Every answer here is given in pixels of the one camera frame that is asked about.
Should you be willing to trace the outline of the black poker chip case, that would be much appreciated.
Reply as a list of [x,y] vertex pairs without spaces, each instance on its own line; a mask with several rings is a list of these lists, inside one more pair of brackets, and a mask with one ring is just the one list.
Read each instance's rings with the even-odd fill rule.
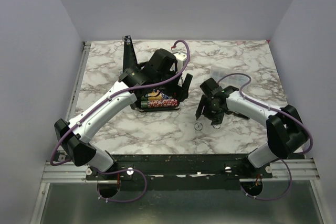
[[[128,87],[145,86],[148,77],[143,73],[144,62],[137,61],[131,36],[124,36],[123,41],[123,72],[119,76],[119,80]],[[131,108],[141,112],[174,110],[179,106],[179,98],[166,95],[161,90],[154,89],[145,95],[143,95],[143,89],[133,92],[137,100],[131,105]]]

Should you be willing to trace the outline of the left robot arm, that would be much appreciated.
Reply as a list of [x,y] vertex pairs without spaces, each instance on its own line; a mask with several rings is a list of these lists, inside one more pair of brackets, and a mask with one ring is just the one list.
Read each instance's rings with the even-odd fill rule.
[[187,99],[192,75],[187,74],[182,85],[179,80],[191,56],[187,51],[185,60],[180,61],[178,54],[160,48],[150,60],[139,63],[133,50],[126,48],[123,73],[106,94],[69,121],[59,119],[54,124],[57,145],[64,149],[70,161],[76,166],[94,167],[104,179],[112,179],[117,171],[114,159],[107,151],[92,145],[92,138],[116,114],[153,90],[162,91],[178,103]]

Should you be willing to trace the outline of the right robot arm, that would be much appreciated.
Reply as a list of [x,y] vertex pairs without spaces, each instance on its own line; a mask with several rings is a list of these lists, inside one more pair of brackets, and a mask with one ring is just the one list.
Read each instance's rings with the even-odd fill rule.
[[212,126],[221,125],[226,114],[252,119],[266,128],[267,142],[244,157],[239,173],[255,177],[261,167],[277,160],[286,159],[309,139],[295,107],[267,105],[254,100],[233,86],[222,88],[213,78],[200,85],[203,91],[195,116],[205,116]]

